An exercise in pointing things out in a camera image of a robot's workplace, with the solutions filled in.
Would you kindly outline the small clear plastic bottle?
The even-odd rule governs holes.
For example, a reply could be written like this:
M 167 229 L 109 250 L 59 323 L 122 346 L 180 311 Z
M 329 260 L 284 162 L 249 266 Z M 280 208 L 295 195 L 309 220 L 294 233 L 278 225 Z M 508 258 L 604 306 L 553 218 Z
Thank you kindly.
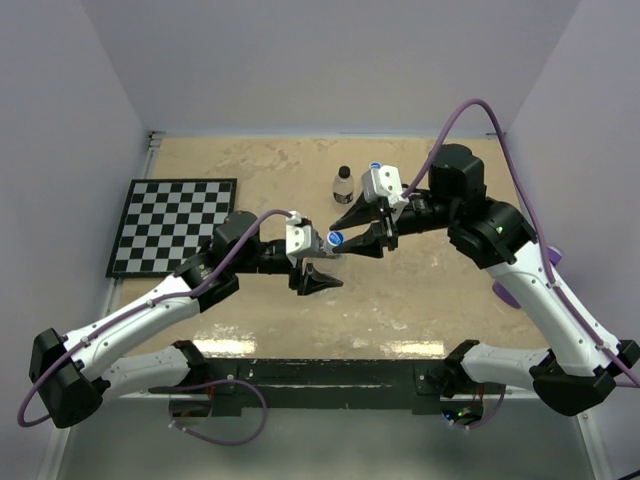
M 354 178 L 351 176 L 347 179 L 340 178 L 337 175 L 333 181 L 332 187 L 333 199 L 342 205 L 350 204 L 354 199 Z

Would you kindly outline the black bottle cap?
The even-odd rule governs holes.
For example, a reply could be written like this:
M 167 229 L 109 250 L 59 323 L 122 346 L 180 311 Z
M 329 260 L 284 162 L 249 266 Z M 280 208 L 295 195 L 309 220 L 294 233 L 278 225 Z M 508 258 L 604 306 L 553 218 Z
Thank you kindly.
M 348 166 L 341 166 L 338 170 L 340 178 L 347 179 L 351 176 L 351 170 Z

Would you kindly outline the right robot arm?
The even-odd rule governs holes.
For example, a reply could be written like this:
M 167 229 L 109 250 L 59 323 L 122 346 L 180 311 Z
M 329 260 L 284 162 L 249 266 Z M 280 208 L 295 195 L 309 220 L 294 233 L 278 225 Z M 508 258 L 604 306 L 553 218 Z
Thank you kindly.
M 555 412 L 575 416 L 614 391 L 623 368 L 638 361 L 639 346 L 608 332 L 558 278 L 547 278 L 538 234 L 516 207 L 487 196 L 484 172 L 482 160 L 460 144 L 441 147 L 427 188 L 414 193 L 397 168 L 368 170 L 360 196 L 330 227 L 367 229 L 335 250 L 381 258 L 402 236 L 446 230 L 455 249 L 524 309 L 548 346 L 505 349 L 467 340 L 444 360 L 442 395 L 501 384 L 533 391 Z

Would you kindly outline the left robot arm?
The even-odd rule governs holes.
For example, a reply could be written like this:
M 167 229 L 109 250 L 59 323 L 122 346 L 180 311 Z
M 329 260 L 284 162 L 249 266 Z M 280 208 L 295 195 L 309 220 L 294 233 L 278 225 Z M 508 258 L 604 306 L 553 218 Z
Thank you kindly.
M 190 341 L 178 341 L 152 353 L 132 350 L 170 326 L 195 317 L 239 289 L 239 275 L 285 275 L 299 296 L 339 288 L 342 281 L 317 271 L 314 260 L 326 257 L 324 242 L 309 219 L 284 212 L 285 236 L 264 242 L 260 225 L 273 216 L 237 211 L 215 227 L 198 252 L 151 291 L 101 320 L 60 334 L 47 329 L 33 342 L 29 378 L 17 421 L 34 397 L 56 427 L 73 426 L 106 401 L 154 388 L 196 392 L 206 383 L 207 362 Z

